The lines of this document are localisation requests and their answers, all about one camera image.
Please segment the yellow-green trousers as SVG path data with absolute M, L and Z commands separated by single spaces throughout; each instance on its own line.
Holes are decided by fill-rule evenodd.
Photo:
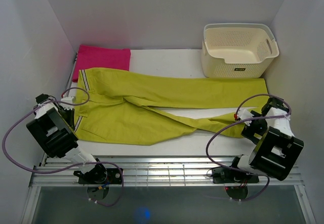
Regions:
M 83 141 L 150 146 L 197 130 L 238 138 L 242 125 L 230 114 L 192 119 L 176 109 L 260 110 L 266 103 L 264 79 L 169 78 L 108 68 L 79 72 L 75 133 Z

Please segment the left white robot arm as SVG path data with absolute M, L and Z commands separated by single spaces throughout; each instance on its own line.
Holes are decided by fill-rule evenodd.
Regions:
M 106 182 L 108 173 L 99 160 L 78 145 L 74 124 L 74 107 L 55 102 L 55 98 L 41 94 L 36 97 L 39 109 L 26 127 L 44 152 L 51 158 L 64 158 L 79 164 L 76 176 L 86 183 Z

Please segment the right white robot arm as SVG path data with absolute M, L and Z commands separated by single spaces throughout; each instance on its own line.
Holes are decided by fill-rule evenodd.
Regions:
M 258 113 L 238 109 L 234 118 L 246 120 L 241 135 L 255 144 L 250 155 L 235 157 L 229 177 L 241 182 L 247 172 L 283 181 L 296 163 L 304 142 L 290 128 L 290 108 L 283 99 L 270 97 Z

